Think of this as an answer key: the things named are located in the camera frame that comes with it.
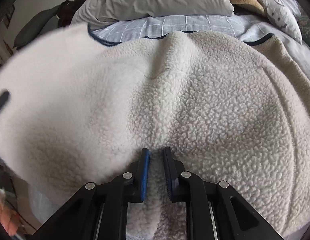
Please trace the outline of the person's left hand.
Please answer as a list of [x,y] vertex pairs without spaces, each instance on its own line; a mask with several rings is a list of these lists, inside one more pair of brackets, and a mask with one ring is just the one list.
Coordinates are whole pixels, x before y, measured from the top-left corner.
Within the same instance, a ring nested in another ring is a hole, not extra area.
[[21,226],[20,217],[16,211],[9,208],[5,202],[4,190],[0,189],[0,223],[9,236],[14,236]]

